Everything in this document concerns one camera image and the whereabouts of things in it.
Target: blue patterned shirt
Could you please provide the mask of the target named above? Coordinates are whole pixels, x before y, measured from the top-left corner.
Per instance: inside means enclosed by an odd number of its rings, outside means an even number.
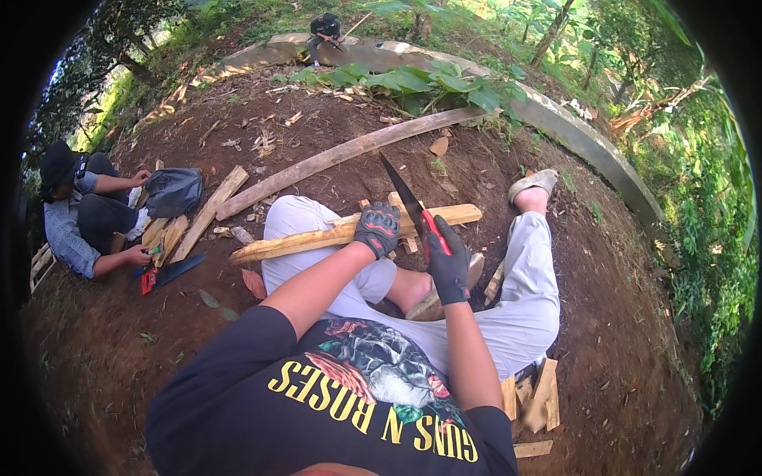
[[[79,233],[77,215],[82,195],[93,193],[98,176],[85,172],[83,178],[74,180],[74,190],[68,200],[43,204],[45,236],[50,250],[80,276],[92,279],[95,261],[101,257]]]

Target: sandal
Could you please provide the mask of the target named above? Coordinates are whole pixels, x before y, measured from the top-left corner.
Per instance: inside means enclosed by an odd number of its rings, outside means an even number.
[[[476,282],[482,276],[484,270],[484,255],[474,253],[471,255],[469,264],[469,275],[466,278],[466,288],[471,291]],[[431,279],[431,291],[405,315],[406,321],[440,321],[444,319],[444,307],[439,300],[437,287],[434,285],[434,278]]]
[[[531,174],[529,177],[521,178],[508,189],[508,203],[513,205],[516,195],[522,190],[531,187],[542,187],[550,195],[553,192],[555,183],[558,181],[559,173],[551,168]]]

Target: black plastic bag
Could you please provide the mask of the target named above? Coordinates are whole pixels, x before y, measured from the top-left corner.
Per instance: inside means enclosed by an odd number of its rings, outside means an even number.
[[[143,185],[151,218],[174,218],[198,206],[203,195],[201,171],[197,168],[162,168]]]

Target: hand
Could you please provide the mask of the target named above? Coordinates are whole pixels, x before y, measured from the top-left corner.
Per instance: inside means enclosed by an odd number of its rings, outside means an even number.
[[[123,251],[126,254],[127,260],[137,266],[146,266],[151,263],[152,256],[150,254],[143,253],[147,250],[145,245],[136,244],[128,250]]]
[[[397,248],[399,216],[399,208],[389,202],[365,205],[354,229],[354,240],[366,244],[379,260]]]
[[[133,177],[133,188],[141,187],[148,180],[148,177],[151,177],[151,172],[149,171],[140,171],[135,174],[135,177]]]
[[[424,233],[429,247],[428,273],[434,278],[439,300],[442,305],[469,300],[469,291],[466,280],[469,275],[469,262],[471,252],[466,248],[458,235],[437,215],[434,217],[439,233],[444,237],[447,247],[452,251],[448,256],[444,253],[437,235],[431,231]]]

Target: white sneaker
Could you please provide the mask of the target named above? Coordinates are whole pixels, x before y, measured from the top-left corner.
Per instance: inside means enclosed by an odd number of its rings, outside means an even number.
[[[138,204],[138,199],[140,198],[140,194],[142,193],[142,185],[140,187],[135,187],[132,190],[130,190],[130,198],[127,200],[127,206],[129,208],[135,208]]]
[[[133,226],[133,229],[129,230],[123,236],[128,241],[135,241],[137,238],[142,236],[143,233],[146,232],[146,223],[148,221],[149,221],[148,208],[143,207],[140,209],[140,211],[138,211],[138,219],[135,222],[135,226]]]

